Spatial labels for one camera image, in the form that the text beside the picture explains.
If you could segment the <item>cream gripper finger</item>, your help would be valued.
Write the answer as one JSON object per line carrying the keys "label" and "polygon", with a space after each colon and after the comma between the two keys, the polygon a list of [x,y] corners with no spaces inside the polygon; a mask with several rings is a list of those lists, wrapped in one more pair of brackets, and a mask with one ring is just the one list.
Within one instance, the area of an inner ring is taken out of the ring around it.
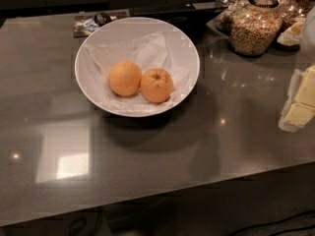
{"label": "cream gripper finger", "polygon": [[279,127],[287,132],[302,129],[315,116],[315,66],[296,69],[290,79]]}

